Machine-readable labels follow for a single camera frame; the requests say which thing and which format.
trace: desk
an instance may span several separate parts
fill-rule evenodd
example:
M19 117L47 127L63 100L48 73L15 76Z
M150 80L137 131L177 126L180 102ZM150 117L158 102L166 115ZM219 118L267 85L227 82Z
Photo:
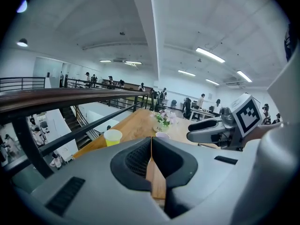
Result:
M204 115L206 117L209 117L209 118L214 118L215 117L214 114L211 114L209 112L204 112L204 111L201 111L199 109L191 108L191 111L192 111L192 114L191 114L191 116L189 118L190 120L192 120L192 117L193 117L194 113L199 113L199 114L202 114L202 115Z
M155 136L156 132L152 128L155 119L150 117L150 114L151 111L149 110L138 109L136 112L132 113L130 116L126 117L124 120L112 127L112 129L116 129L122 132L123 136L121 142L126 142L129 140L147 136ZM171 139L182 143L197 145L197 143L191 142L187 139L188 126L193 122L181 118L177 118L177 120L178 123L172 125L167 132ZM204 145L219 149L219 147L214 144ZM88 145L74 154L74 158L78 158L86 152L104 147L106 147L106 143L103 135L101 135L98 139L90 142ZM161 174L152 158L148 164L146 179L152 183L152 197L164 199L165 178Z

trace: wooden handrail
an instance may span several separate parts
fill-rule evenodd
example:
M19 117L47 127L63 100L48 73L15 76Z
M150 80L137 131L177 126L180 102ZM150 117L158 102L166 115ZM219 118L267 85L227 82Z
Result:
M57 108L107 99L147 95L146 92L107 89L31 89L0 92L1 124L20 116L30 116Z

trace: staircase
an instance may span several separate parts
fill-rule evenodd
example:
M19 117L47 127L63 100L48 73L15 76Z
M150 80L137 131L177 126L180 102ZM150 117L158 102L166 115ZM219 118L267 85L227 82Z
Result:
M81 128L70 107L63 108L60 110L60 112L71 131ZM86 134L84 134L82 137L75 139L75 141L78 150L80 150L84 146L88 145L92 140Z

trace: flower vase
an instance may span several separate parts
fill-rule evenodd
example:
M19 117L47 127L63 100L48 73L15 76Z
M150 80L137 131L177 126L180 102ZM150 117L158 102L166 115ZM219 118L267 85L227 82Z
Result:
M153 125L153 130L156 131L156 132L167 132L170 128L170 125L169 126L164 126L162 123L158 122L158 121L155 121L154 122L154 125Z

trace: ceiling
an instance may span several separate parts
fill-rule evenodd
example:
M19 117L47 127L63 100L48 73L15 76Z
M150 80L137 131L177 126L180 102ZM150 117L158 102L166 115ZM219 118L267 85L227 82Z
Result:
M283 40L288 22L272 0L151 1L153 9L164 6L165 11L146 14L155 17L156 32L164 28L159 33L162 46L156 38L155 48L161 54L161 76L183 70L197 80L242 84L236 73L242 70L253 81L244 86L267 87L286 64ZM32 0L27 16L32 23L68 37L93 58L140 61L141 70L157 69L141 4L137 0ZM197 53L197 47L225 63Z

